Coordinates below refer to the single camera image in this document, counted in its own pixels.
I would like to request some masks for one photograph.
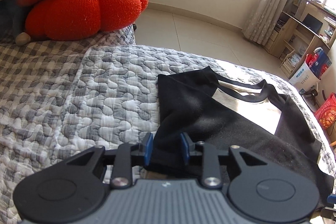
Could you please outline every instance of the bed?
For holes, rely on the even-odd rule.
[[[319,166],[335,174],[335,158],[298,92],[266,72],[165,48],[135,45],[132,27],[78,42],[0,42],[0,222],[20,220],[12,201],[24,177],[94,145],[115,149],[159,126],[156,80],[210,66],[233,80],[262,79],[299,106],[322,142]],[[108,180],[111,169],[106,172]],[[141,176],[133,168],[134,178]]]

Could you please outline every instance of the wooden desk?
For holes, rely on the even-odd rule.
[[[320,5],[316,4],[314,1],[312,0],[306,0],[307,2],[309,2],[310,4],[314,5],[315,7],[319,8],[320,10],[322,10],[323,12],[325,12],[326,14],[328,14],[329,16],[333,17],[333,18],[336,18],[336,14],[333,13],[332,11],[324,8],[324,7],[321,7]]]
[[[264,48],[268,53],[278,58],[285,48],[288,48],[290,50],[290,54],[285,57],[285,59],[281,63],[280,68],[283,70],[288,78],[291,78],[299,69],[299,67],[303,64],[307,54],[313,53],[317,47],[321,47],[325,51],[325,53],[328,53],[331,45],[326,45],[318,34],[310,30],[299,20],[290,16],[289,14],[282,12],[280,19],[284,22],[286,21],[285,25],[280,29],[278,35],[276,36],[276,39],[273,41],[270,38]],[[293,35],[303,40],[307,44],[307,49],[301,57],[299,63],[289,73],[289,71],[285,69],[284,63],[287,59],[290,59],[295,53],[298,53],[294,46],[289,43]]]

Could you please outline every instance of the metal screw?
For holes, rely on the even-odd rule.
[[[205,185],[207,186],[218,186],[221,183],[219,178],[209,177],[204,180]]]
[[[116,177],[112,180],[113,185],[115,186],[126,186],[128,185],[128,179],[127,178],[123,178],[123,177]]]

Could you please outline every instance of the white floor tile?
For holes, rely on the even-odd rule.
[[[219,26],[172,13],[145,10],[136,21],[136,43],[173,48],[266,71],[288,80],[281,61],[258,44]]]
[[[178,37],[191,37],[223,47],[228,47],[227,43],[224,41],[224,35],[221,31],[222,28],[218,26],[214,26],[212,24],[204,25],[199,22],[177,17],[174,17],[174,22]]]
[[[206,57],[212,57],[215,59],[220,59],[236,65],[240,65],[240,62],[228,47],[222,47],[216,44],[212,44],[192,37],[185,37],[182,35],[180,35],[178,39],[180,42],[181,51],[183,52],[190,52]]]
[[[248,55],[245,52],[233,51],[242,66],[262,70],[288,80],[286,75],[280,69],[281,61],[268,54],[265,50],[258,56]]]
[[[180,51],[173,14],[147,9],[137,19],[136,26],[136,44]]]

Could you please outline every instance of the checkered blanket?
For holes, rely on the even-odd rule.
[[[0,38],[0,223],[19,219],[15,185],[56,162],[54,131],[87,50],[134,43],[132,26],[81,41],[21,47],[10,32]]]
[[[130,29],[111,35],[110,44],[124,46],[104,46],[109,40],[106,34],[86,39],[81,46],[42,42],[21,49],[0,44],[0,222],[15,224],[20,219],[12,192],[24,177],[91,146],[115,149],[155,133],[158,74],[207,66],[243,83],[266,79],[278,92],[290,95],[322,142],[320,168],[335,176],[335,159],[323,131],[284,80],[212,58],[128,45],[133,43]],[[139,168],[133,174],[139,177]]]

